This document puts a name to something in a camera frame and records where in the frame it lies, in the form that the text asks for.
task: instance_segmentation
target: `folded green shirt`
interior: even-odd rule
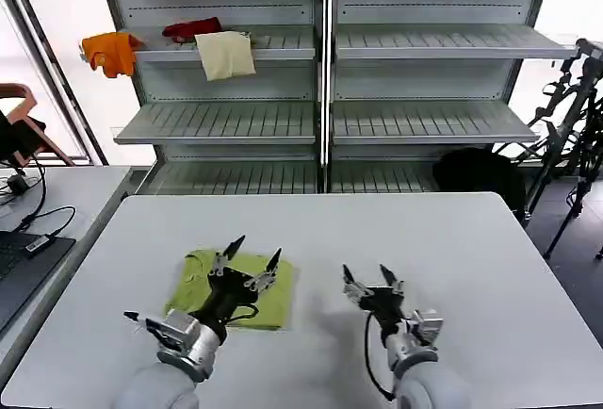
[[[209,296],[211,288],[207,273],[211,270],[216,250],[199,250],[187,254],[180,283],[170,301],[166,303],[166,314],[175,308],[183,312],[199,310]],[[266,269],[270,258],[262,255],[237,253],[228,263],[229,268],[251,275]],[[281,258],[276,273],[276,283],[260,294],[255,303],[259,313],[252,319],[239,319],[232,325],[252,329],[279,329],[286,324],[291,306],[293,289],[293,266]],[[239,307],[233,317],[251,313],[251,309]]]

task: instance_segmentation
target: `wooden chair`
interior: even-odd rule
[[[28,86],[23,84],[0,84],[0,98],[23,98],[23,101],[7,115],[7,120],[10,124],[23,121],[40,138],[42,145],[34,153],[51,152],[57,155],[66,165],[75,166],[73,161],[44,134],[42,130],[43,123],[29,117],[29,112],[36,105],[36,99]],[[17,152],[15,153],[15,159],[20,166],[24,167],[31,158],[24,157]]]

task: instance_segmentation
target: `gray shelving unit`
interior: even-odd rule
[[[107,0],[118,30],[143,45],[140,111],[115,138],[152,144],[139,193],[308,193],[320,175],[318,0]],[[167,25],[216,16],[251,34],[256,74],[208,82],[195,43]]]
[[[312,194],[317,192],[312,162],[170,162],[146,192],[155,195]]]
[[[125,29],[144,41],[136,52],[138,62],[198,62],[196,43],[174,43],[163,37],[163,27]],[[313,60],[316,57],[314,27],[281,25],[240,25],[229,30],[250,32],[254,60]]]
[[[140,108],[115,141],[311,146],[315,142],[313,111],[311,102],[152,103]]]
[[[342,25],[337,58],[561,58],[572,49],[527,25]]]
[[[334,145],[534,141],[501,101],[349,101],[334,104]]]
[[[436,190],[431,166],[424,163],[337,161],[333,165],[331,191],[334,193],[420,193]]]
[[[575,54],[534,30],[541,3],[333,0],[330,190],[437,190],[445,153],[534,142],[508,106],[521,62]]]

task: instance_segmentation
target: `white table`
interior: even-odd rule
[[[31,177],[28,178],[29,182],[35,181],[40,176],[36,169],[28,169],[26,173]],[[75,216],[60,234],[64,237],[72,237],[77,242],[30,299],[30,302],[17,315],[17,318],[0,334],[0,360],[2,360],[0,382],[8,378],[6,374],[11,368],[14,368],[15,361],[18,361],[23,354],[23,347],[28,346],[27,337],[31,335],[30,327],[35,318],[40,315],[41,305],[45,302],[45,298],[50,296],[52,285],[60,278],[70,277],[65,273],[88,253],[117,209],[127,189],[130,173],[129,167],[46,169],[47,194],[41,213],[64,205],[74,206],[77,210]],[[0,171],[0,176],[10,176],[11,174],[14,174],[14,171]],[[24,196],[15,199],[13,203],[1,207],[0,229],[12,230],[19,225],[21,219],[38,206],[40,197],[41,183]],[[69,218],[69,215],[69,211],[63,211],[40,218],[35,220],[26,232],[33,234],[52,232],[60,227]],[[28,328],[26,324],[29,321],[32,324]]]
[[[246,251],[283,247],[300,270],[291,324],[231,330],[214,375],[197,389],[202,408],[390,407],[364,369],[365,317],[342,293],[344,262],[367,284],[380,283],[384,263],[410,299],[439,310],[441,360],[469,382],[473,407],[603,401],[603,351],[496,195],[373,194],[126,199],[2,403],[108,408],[135,370],[155,361],[155,340],[122,311],[158,314],[188,251],[241,234]],[[371,355],[385,383],[377,335]]]

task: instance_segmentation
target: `black stand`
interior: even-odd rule
[[[548,137],[539,140],[530,147],[524,147],[526,151],[515,161],[517,164],[521,164],[521,162],[528,158],[536,157],[543,163],[542,168],[538,171],[536,178],[528,190],[526,216],[522,221],[524,227],[530,222],[530,217],[536,209],[546,186],[548,186],[555,175],[559,174],[560,169],[558,166],[565,162],[565,167],[561,169],[561,172],[573,174],[579,162],[577,153],[582,148],[579,142],[573,141],[573,138],[578,136],[575,127],[576,123],[585,120],[588,115],[589,109],[585,106],[588,104],[589,107],[593,107],[595,104],[595,87],[599,80],[603,78],[603,49],[586,40],[578,40],[577,47],[577,54],[563,63],[560,80],[549,85],[554,90],[549,93],[545,92],[546,95],[550,96],[547,107],[537,108],[535,118],[529,123],[532,126],[539,121],[544,121],[548,129]],[[577,84],[571,85],[572,66],[574,62],[584,56],[586,56],[586,59],[582,65],[582,76],[579,78]],[[572,95],[576,97],[558,128],[551,121],[545,120],[545,118],[550,119],[555,109]],[[575,144],[574,150],[570,153],[567,153],[568,143]],[[577,213],[579,214],[579,209],[581,210],[581,199],[577,203],[576,208],[572,210],[572,216],[576,216]]]
[[[570,159],[573,157],[574,160],[579,160],[578,184],[567,196],[567,202],[571,208],[563,220],[559,232],[544,253],[545,260],[550,259],[569,222],[576,219],[582,212],[584,197],[591,191],[593,182],[599,176],[601,164],[603,164],[603,111],[601,109],[603,99],[597,102],[595,98],[596,89],[592,89],[586,112],[586,124],[570,153]]]

